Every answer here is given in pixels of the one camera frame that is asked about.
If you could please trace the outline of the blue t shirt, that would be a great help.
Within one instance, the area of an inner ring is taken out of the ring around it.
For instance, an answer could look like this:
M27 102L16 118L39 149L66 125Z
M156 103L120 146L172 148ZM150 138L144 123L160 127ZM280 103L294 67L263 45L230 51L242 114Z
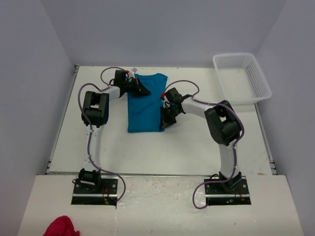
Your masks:
M168 77L157 73L153 75L139 75L136 77L143 86L151 92L151 95L134 97L127 95L128 127L129 133L139 132L163 132L160 129L161 112L163 102L160 99L165 91Z

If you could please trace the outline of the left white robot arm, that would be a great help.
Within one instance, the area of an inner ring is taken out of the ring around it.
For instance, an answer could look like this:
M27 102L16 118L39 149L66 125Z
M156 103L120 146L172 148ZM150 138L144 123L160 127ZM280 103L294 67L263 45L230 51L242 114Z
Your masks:
M77 97L81 119L87 128L88 137L87 157L78 178L91 193L97 193L102 189L101 172L113 174L100 167L100 144L103 129L109 119L109 103L125 93L137 98L151 95L136 77L136 68L124 70L115 67L115 69L112 85L106 83L107 87L100 89L93 83L86 83L80 87Z

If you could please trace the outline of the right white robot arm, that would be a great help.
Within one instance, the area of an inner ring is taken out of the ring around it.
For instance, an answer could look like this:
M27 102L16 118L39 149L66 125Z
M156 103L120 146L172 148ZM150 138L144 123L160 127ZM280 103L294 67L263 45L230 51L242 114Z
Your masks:
M191 114L204 118L212 139L219 145L220 171L215 184L220 185L224 193L231 193L241 180L238 168L237 144L244 134L244 126L237 117L230 103L199 101L192 95L181 95L172 88L161 95L163 106L160 108L160 129L174 125L180 114Z

